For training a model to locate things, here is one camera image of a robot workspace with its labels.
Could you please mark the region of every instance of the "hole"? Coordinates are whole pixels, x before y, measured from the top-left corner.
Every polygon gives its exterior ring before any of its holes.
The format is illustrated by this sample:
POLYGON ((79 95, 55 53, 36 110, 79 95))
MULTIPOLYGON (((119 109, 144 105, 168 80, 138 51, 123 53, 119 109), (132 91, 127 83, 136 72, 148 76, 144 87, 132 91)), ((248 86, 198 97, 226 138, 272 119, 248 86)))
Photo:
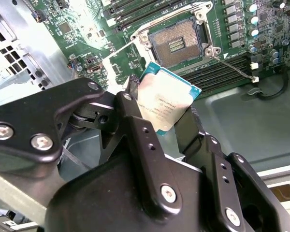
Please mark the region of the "hole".
POLYGON ((57 124, 57 129, 58 129, 58 131, 61 129, 62 125, 63 125, 62 122, 60 122, 60 123, 57 124))
POLYGON ((8 60, 10 64, 12 64, 15 61, 10 54, 5 55, 4 57, 8 60))
POLYGON ((19 55, 15 51, 11 52, 11 54, 15 59, 20 59, 19 55))
POLYGON ((227 169, 227 167, 226 167, 223 163, 221 163, 220 165, 221 165, 221 167, 222 167, 224 170, 227 169))
POLYGON ((19 72, 21 71, 21 68, 19 67, 18 64, 15 63, 15 64, 13 64, 12 66, 13 66, 13 68, 15 68, 16 72, 19 73, 19 72))
POLYGON ((14 70, 12 67, 9 67, 9 69, 11 70, 11 72, 12 72, 14 75, 16 75, 16 72, 15 72, 15 70, 14 70))
POLYGON ((24 61, 21 59, 19 62, 19 65, 24 69, 25 67, 27 67, 27 65, 24 63, 24 61))
POLYGON ((148 130, 146 127, 143 127, 143 131, 144 131, 145 133, 149 133, 149 130, 148 130))
POLYGON ((99 117, 98 121, 101 123, 101 124, 105 124, 107 121, 108 121, 108 116, 106 115, 102 115, 99 117))
POLYGON ((4 38, 4 36, 0 33, 0 41, 2 42, 2 41, 5 41, 5 38, 4 38))
POLYGON ((153 144, 148 144, 148 148, 152 151, 156 150, 153 144))
POLYGON ((230 183, 230 181, 229 181, 225 176, 223 176, 222 179, 223 179, 224 182, 226 182, 227 184, 230 183))
POLYGON ((1 49, 0 52, 1 52, 2 54, 5 54, 5 53, 7 53, 8 51, 4 48, 4 49, 1 49))

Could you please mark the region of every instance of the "screw head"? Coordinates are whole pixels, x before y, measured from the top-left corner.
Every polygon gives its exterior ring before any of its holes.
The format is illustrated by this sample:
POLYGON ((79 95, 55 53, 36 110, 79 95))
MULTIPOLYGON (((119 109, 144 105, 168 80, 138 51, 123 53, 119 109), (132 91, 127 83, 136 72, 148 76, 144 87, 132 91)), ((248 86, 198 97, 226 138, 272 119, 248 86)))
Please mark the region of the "screw head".
POLYGON ((0 124, 0 140, 7 140, 11 138, 13 134, 14 134, 14 131, 11 127, 0 124))
POLYGON ((176 193, 168 185, 163 185, 161 187, 161 194, 165 198, 165 200, 169 203, 174 203, 176 201, 176 193))
POLYGON ((240 157, 239 155, 236 155, 236 157, 237 157, 238 161, 240 161, 241 163, 244 163, 244 160, 242 157, 240 157))
POLYGON ((128 93, 124 93, 124 97, 125 97, 125 99, 127 99, 129 101, 132 100, 132 97, 128 93))
POLYGON ((31 145, 40 151, 47 151, 52 148, 53 141, 47 135, 36 135, 31 139, 31 145))
POLYGON ((93 90, 98 90, 99 87, 97 86, 97 84, 93 83, 93 82, 88 82, 88 86, 89 88, 93 89, 93 90))
POLYGON ((230 208, 226 208, 226 215, 230 222, 234 225, 239 227, 241 225, 240 218, 238 215, 230 208))

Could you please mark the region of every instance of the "green circuit board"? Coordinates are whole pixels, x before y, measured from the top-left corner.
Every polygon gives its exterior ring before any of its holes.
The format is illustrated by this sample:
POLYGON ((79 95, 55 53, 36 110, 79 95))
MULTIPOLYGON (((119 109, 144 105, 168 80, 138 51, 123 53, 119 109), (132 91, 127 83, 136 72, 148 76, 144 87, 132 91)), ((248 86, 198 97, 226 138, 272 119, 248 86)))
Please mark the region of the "green circuit board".
MULTIPOLYGON (((274 67, 282 63, 290 66, 290 16, 286 15, 290 7, 273 8, 271 0, 31 0, 30 2, 35 10, 33 16, 45 24, 70 63, 69 67, 77 68, 77 71, 72 71, 71 74, 76 78, 87 77, 95 80, 104 88, 108 86, 108 70, 102 64, 105 57, 129 43, 131 36, 142 25, 196 2, 212 3, 211 10, 206 14, 209 30, 204 23, 196 24, 196 15, 186 11, 151 26, 148 36, 152 44, 150 50, 154 61, 162 66, 168 64, 166 68, 192 84, 204 88, 206 91, 203 96, 250 82, 205 56, 205 48, 209 41, 206 34, 208 31, 212 45, 220 49, 218 54, 220 59, 231 62, 245 57, 241 63, 234 62, 235 67, 246 73, 264 78, 272 75, 274 67), (257 5, 254 12, 248 10, 252 4, 257 5), (234 18, 234 15, 236 20, 230 22, 230 17, 234 18), (250 22, 254 16, 259 18, 257 24, 250 22), (188 47, 190 42, 187 38, 190 35, 186 37, 179 35, 176 40, 169 42, 171 52, 166 53, 164 49, 168 41, 165 37, 172 36, 172 30, 179 30, 180 27, 183 28, 181 31, 185 31, 183 26, 185 23, 193 25, 197 35, 189 40, 194 41, 194 46, 198 49, 188 56, 187 53, 192 48, 188 47), (235 24, 237 30, 230 32, 231 26, 235 24), (254 29, 257 29, 259 34, 252 36, 254 29), (163 37, 161 41, 164 47, 159 47, 158 42, 151 40, 155 35, 157 38, 163 37), (171 56, 182 58, 174 63, 176 59, 170 58, 171 56), (249 69, 251 56, 259 63, 257 70, 249 69), (217 67, 220 67, 218 69, 221 70, 220 76, 219 73, 213 75, 213 70, 217 70, 217 67), (200 75, 203 70, 207 70, 204 76, 206 78, 209 76, 206 80, 200 75)), ((131 74, 140 76, 146 64, 135 44, 113 55, 110 62, 116 74, 116 82, 120 85, 124 84, 131 74)))

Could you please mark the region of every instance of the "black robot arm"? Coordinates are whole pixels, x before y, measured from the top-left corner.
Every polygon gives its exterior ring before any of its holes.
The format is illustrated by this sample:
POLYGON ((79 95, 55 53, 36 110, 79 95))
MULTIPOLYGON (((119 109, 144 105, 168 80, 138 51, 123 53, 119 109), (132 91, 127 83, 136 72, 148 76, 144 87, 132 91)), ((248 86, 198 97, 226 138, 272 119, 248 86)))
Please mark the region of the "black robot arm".
POLYGON ((194 109, 175 124, 176 161, 128 86, 115 96, 80 78, 0 106, 0 200, 46 232, 290 232, 278 199, 194 109), (101 131, 100 164, 65 183, 62 141, 88 128, 101 131))

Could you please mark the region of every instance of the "black plastic part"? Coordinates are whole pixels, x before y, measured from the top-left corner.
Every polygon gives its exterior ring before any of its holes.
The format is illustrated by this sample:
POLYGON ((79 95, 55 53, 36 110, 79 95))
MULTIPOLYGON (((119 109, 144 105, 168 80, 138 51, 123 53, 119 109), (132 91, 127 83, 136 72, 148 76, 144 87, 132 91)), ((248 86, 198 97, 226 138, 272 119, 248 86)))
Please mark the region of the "black plastic part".
POLYGON ((101 144, 99 163, 105 163, 120 149, 129 150, 145 210, 159 220, 178 215, 182 209, 182 197, 152 124, 142 119, 135 98, 127 92, 116 95, 115 106, 120 124, 117 132, 108 139, 108 144, 101 144), (174 203, 163 198, 160 192, 163 185, 175 191, 174 203))
POLYGON ((91 89, 88 82, 80 78, 0 106, 0 124, 14 130, 10 139, 0 140, 0 172, 42 177, 55 168, 72 112, 104 92, 91 89), (37 134, 49 136, 53 146, 47 151, 33 148, 30 141, 37 134))
POLYGON ((48 206, 45 231, 208 232, 200 215, 201 173, 172 160, 166 163, 185 199, 176 217, 161 223, 146 214, 136 167, 122 150, 57 192, 48 206))
POLYGON ((277 197, 268 189, 248 161, 237 153, 231 153, 227 161, 232 165, 238 196, 247 221, 255 231, 290 232, 290 214, 277 197))

